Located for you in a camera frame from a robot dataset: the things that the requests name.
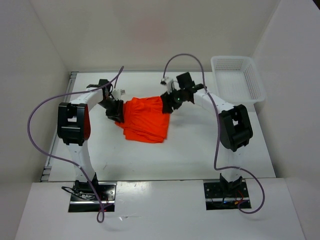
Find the orange mesh shorts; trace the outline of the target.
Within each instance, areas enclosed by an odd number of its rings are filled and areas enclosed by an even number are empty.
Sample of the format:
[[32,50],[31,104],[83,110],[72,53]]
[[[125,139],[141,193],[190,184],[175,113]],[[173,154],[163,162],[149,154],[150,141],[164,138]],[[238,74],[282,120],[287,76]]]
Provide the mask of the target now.
[[123,129],[126,140],[149,144],[167,139],[170,114],[163,113],[159,96],[134,97],[123,105],[124,122],[115,124]]

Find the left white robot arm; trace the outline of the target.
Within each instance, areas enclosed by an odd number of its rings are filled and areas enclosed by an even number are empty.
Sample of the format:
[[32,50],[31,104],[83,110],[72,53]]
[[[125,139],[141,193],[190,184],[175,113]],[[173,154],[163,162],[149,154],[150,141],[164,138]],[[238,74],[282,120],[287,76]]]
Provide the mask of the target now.
[[83,200],[95,200],[102,189],[88,148],[90,111],[99,105],[105,109],[108,119],[116,123],[124,122],[122,96],[126,92],[115,86],[107,79],[100,79],[98,84],[89,84],[76,99],[58,106],[57,135],[67,146],[75,163],[75,183],[68,192]]

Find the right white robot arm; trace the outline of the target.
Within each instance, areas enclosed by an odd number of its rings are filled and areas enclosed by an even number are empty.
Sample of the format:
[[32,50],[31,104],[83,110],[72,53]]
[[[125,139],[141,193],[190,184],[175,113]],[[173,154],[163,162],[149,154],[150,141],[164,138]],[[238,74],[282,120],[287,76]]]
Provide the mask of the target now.
[[160,84],[166,86],[166,92],[160,96],[163,113],[171,114],[182,103],[191,102],[217,117],[220,131],[217,143],[226,154],[227,166],[218,167],[215,160],[214,168],[220,171],[220,193],[225,197],[232,196],[241,185],[244,151],[253,137],[247,108],[243,104],[234,105],[223,100],[209,92],[202,83],[196,84],[189,72],[178,75],[176,80],[163,77]]

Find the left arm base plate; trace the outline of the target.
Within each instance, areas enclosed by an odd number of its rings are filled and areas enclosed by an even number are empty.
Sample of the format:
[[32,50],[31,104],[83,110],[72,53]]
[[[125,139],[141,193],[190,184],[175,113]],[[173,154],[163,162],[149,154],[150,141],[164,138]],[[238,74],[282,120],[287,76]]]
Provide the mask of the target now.
[[[61,188],[70,194],[69,213],[98,213],[101,209],[100,203],[90,187],[82,191],[76,189],[75,185],[73,187],[62,186]],[[98,183],[96,192],[104,206],[105,213],[115,211],[116,188],[115,182]]]

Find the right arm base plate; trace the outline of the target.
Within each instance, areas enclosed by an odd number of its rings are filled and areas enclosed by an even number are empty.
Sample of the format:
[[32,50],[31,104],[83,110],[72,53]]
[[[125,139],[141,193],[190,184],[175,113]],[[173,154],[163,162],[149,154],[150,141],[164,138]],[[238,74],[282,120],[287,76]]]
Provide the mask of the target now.
[[233,210],[240,205],[241,209],[251,209],[247,183],[243,180],[231,193],[223,193],[218,180],[203,183],[205,207],[207,211]]

